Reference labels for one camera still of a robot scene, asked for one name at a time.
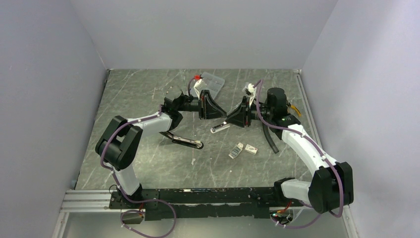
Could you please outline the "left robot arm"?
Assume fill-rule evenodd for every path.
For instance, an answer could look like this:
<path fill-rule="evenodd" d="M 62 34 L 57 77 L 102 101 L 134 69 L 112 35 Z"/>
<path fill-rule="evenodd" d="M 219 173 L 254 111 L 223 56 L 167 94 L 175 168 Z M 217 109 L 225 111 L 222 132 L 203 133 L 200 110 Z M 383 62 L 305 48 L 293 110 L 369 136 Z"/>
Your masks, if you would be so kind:
<path fill-rule="evenodd" d="M 95 152 L 101 157 L 100 164 L 111 171 L 117 189 L 123 193 L 122 202 L 127 207 L 136 208 L 143 199 L 143 188 L 133 166 L 143 137 L 159 133 L 172 143 L 194 149 L 203 148 L 203 142 L 171 132 L 182 121 L 182 112 L 197 112 L 200 119 L 226 116 L 226 111 L 215 102 L 209 90 L 201 91 L 198 97 L 178 92 L 166 96 L 159 110 L 152 115 L 136 119 L 115 116 L 98 140 Z"/>

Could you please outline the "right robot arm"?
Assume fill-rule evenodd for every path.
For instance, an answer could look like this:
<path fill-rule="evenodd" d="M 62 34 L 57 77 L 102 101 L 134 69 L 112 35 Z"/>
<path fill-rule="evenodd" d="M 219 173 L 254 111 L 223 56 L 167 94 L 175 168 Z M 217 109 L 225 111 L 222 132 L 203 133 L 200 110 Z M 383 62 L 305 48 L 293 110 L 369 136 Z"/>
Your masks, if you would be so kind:
<path fill-rule="evenodd" d="M 246 127 L 254 120 L 261 121 L 271 148 L 275 147 L 269 135 L 272 132 L 293 149 L 312 176 L 310 182 L 296 178 L 276 181 L 272 193 L 274 203 L 283 206 L 295 199 L 320 214 L 337 209 L 334 216 L 340 217 L 344 207 L 354 200 L 352 167 L 347 162 L 340 163 L 332 158 L 309 136 L 300 120 L 289 112 L 295 106 L 289 103 L 282 88 L 268 89 L 263 102 L 259 99 L 259 87 L 248 84 L 243 91 L 245 96 L 228 113 L 226 123 Z"/>

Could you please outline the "staple tray with staples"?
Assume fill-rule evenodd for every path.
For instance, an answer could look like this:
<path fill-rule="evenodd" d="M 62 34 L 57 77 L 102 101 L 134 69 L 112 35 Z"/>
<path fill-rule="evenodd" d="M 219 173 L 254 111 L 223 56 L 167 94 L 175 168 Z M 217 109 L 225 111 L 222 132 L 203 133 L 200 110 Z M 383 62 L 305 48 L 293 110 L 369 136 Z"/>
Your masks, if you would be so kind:
<path fill-rule="evenodd" d="M 231 151 L 229 152 L 228 156 L 231 159 L 235 159 L 242 152 L 243 146 L 244 145 L 242 143 L 238 143 L 237 145 L 235 145 L 235 147 L 233 149 L 231 149 Z"/>

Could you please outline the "white staple box sleeve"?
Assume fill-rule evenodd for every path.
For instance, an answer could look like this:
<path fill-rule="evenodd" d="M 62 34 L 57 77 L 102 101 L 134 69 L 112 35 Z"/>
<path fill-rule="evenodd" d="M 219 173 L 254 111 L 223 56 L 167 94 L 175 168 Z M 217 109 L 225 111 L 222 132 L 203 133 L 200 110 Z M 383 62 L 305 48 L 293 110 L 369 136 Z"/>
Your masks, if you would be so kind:
<path fill-rule="evenodd" d="M 252 155 L 256 155 L 258 149 L 256 147 L 252 146 L 252 145 L 247 144 L 245 146 L 245 151 L 252 154 Z"/>

